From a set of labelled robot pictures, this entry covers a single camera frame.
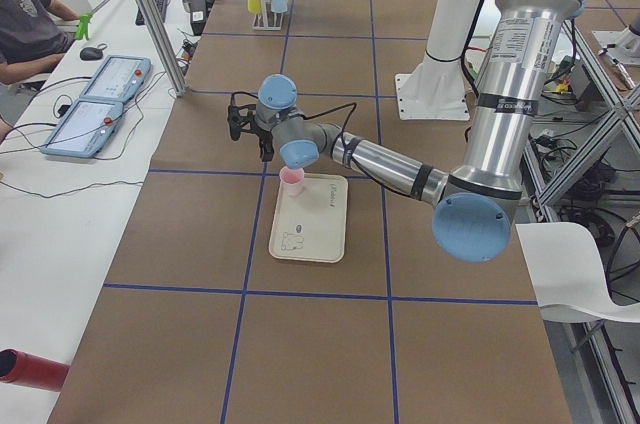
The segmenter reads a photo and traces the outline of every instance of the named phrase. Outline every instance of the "beige tray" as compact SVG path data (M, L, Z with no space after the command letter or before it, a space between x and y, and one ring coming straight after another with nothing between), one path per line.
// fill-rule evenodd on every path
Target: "beige tray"
M344 255L347 180L307 174L303 191L288 196L280 185L269 253L278 259L338 262Z

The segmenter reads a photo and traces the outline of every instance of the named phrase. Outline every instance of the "robotic arm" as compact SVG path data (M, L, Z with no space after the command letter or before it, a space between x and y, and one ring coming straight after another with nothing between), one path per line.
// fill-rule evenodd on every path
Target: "robotic arm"
M251 123L261 149L273 144L296 169L321 154L435 207L433 232L452 256L482 262L507 246L522 194L518 166L564 20L583 0L496 0L501 19L478 77L479 97L462 164L450 173L343 132L312 124L296 106L296 86L276 74L263 82L255 112L229 108L234 136ZM263 152L263 160L269 152Z

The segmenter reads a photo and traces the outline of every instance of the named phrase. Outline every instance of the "blue circular cap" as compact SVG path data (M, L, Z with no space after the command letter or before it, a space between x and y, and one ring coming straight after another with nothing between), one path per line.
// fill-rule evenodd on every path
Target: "blue circular cap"
M280 156L289 169L307 167L320 158L318 147L308 139L287 142L280 148Z
M262 81L258 99L269 109L289 109L296 103L298 90L295 83L282 74L272 74Z
M467 262L485 262L504 251L511 223L502 208L488 197L459 192L436 206L433 235L448 254Z

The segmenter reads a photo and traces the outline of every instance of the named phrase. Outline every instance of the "white table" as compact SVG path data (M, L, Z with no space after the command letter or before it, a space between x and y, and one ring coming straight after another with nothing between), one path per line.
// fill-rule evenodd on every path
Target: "white table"
M165 28L174 50L190 33L182 0L171 0ZM111 0L92 19L91 39L74 43L48 83L73 76L91 76L102 61L78 57L83 46L106 43L105 54L145 56L152 75L163 70L145 26L134 24L134 0ZM52 108L60 94L76 98L86 81L72 81L38 95L19 124L56 122ZM28 147L17 133L0 146L3 181L42 194L54 194L96 182L144 180L174 101L166 76L141 101L144 120L124 154L114 161L70 161L46 157L37 150L5 153ZM60 104L68 101L62 99ZM116 156L139 119L128 112L101 157ZM23 129L35 145L50 127ZM91 315L104 277L138 196L140 186L113 185L43 199L0 186L0 349L14 348L70 363ZM0 387L2 422L44 423L57 393L10 384Z

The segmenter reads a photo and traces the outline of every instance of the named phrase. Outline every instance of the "computer mouse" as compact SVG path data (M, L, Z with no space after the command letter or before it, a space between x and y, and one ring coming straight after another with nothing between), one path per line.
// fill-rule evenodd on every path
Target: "computer mouse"
M80 59L83 61L97 61L103 56L104 52L99 47L85 47L80 51Z

